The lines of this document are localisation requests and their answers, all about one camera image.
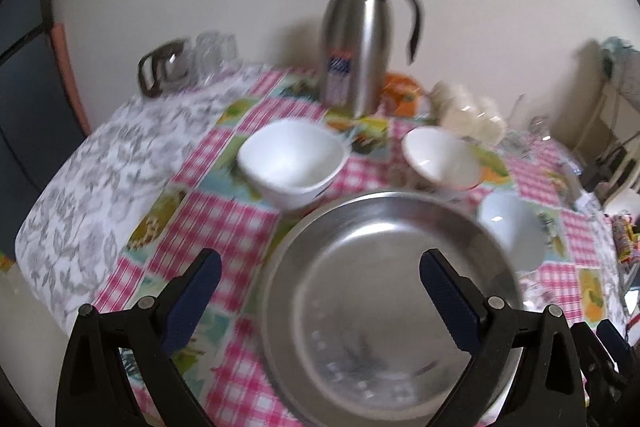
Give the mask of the white square bowl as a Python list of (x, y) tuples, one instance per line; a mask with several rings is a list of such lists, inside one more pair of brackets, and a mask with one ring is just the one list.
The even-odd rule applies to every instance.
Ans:
[(241, 145), (236, 161), (268, 204), (305, 208), (326, 191), (352, 147), (341, 133), (304, 118), (270, 122)]

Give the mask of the large stainless steel plate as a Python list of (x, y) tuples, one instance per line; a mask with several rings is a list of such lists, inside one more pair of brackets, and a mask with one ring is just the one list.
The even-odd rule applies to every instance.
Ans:
[(486, 295), (519, 306), (500, 245), (431, 196), (375, 191), (330, 202), (297, 223), (262, 274), (258, 325), (270, 383), (308, 426), (423, 426), (469, 355), (421, 284), (438, 249)]

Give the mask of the small white bowl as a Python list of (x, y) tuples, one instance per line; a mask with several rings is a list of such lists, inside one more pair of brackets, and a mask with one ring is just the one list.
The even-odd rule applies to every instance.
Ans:
[(514, 271), (532, 272), (544, 262), (547, 235), (535, 210), (523, 199), (491, 193), (478, 205), (477, 220), (501, 245)]

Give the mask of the white plastic basket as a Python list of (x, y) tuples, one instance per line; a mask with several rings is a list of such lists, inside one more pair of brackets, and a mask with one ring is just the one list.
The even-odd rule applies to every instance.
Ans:
[(599, 98), (573, 152), (585, 190), (604, 207), (620, 208), (639, 195), (639, 50), (611, 37), (600, 53)]

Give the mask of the bag of steamed buns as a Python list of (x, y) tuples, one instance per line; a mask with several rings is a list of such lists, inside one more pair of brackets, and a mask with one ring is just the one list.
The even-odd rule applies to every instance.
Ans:
[(498, 145), (508, 124), (492, 98), (474, 94), (463, 84), (439, 81), (430, 92), (439, 127), (487, 146)]

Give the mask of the pink checkered tablecloth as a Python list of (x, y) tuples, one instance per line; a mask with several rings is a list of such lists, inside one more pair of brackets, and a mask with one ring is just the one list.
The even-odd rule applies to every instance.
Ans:
[[(323, 108), (308, 72), (268, 72), (232, 103), (172, 178), (132, 232), (96, 309), (126, 309), (159, 293), (204, 248), (221, 255), (221, 281), (190, 343), (175, 361), (201, 405), (219, 426), (292, 426), (294, 416), (267, 381), (256, 351), (254, 317), (259, 273), (296, 217), (269, 205), (247, 183), (235, 156), (265, 124), (302, 117), (327, 124), (352, 142), (352, 153), (326, 192), (327, 199), (382, 187), (413, 186), (401, 140), (414, 127), (405, 117), (380, 112), (350, 119)], [(536, 143), (524, 154), (478, 148), (480, 184), (462, 194), (474, 210), (503, 190), (544, 215), (550, 233), (544, 263), (521, 281), (529, 303), (557, 303), (571, 322), (628, 315), (618, 291), (610, 222), (596, 210), (573, 210), (561, 197), (560, 148)]]

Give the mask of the clear drinking glass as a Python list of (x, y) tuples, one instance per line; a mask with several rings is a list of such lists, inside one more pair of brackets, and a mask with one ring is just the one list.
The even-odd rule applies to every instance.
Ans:
[(193, 64), (202, 87), (235, 75), (242, 67), (235, 35), (205, 31), (195, 39)]

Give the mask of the clear glass mug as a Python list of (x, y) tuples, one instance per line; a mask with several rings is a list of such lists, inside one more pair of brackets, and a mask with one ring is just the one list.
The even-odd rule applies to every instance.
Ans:
[(501, 142), (506, 153), (519, 158), (529, 158), (537, 148), (551, 140), (548, 116), (533, 116), (524, 122), (525, 100), (526, 94), (521, 93), (513, 103), (506, 118), (506, 137)]

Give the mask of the orange snack packet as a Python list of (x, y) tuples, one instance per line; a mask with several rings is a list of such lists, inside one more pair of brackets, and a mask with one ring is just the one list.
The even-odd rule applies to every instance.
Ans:
[(425, 92), (412, 77), (388, 72), (381, 92), (385, 113), (402, 118), (418, 118), (424, 113)]

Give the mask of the candy packet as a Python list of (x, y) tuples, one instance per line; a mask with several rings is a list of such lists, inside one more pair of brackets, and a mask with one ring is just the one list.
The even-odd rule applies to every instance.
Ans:
[(616, 256), (620, 263), (633, 265), (639, 261), (639, 227), (628, 212), (611, 219)]

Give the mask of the stainless steel thermos jug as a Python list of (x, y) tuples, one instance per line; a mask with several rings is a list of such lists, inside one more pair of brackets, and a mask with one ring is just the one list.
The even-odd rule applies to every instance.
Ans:
[[(421, 0), (412, 7), (407, 62), (413, 63), (423, 30)], [(384, 86), (393, 21), (387, 0), (330, 0), (320, 32), (319, 95), (321, 103), (352, 118), (378, 110)]]

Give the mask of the strawberry pattern bowl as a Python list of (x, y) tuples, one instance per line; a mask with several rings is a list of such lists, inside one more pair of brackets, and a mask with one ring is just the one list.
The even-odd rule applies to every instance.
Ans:
[(461, 197), (482, 182), (473, 147), (439, 127), (419, 127), (401, 140), (406, 187), (443, 199)]

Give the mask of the grey floral towel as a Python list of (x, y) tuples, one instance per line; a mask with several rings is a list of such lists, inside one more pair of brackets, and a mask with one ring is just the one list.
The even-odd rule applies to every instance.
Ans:
[(34, 296), (69, 333), (166, 184), (222, 112), (269, 66), (160, 98), (136, 95), (96, 128), (42, 191), (17, 232), (17, 265)]

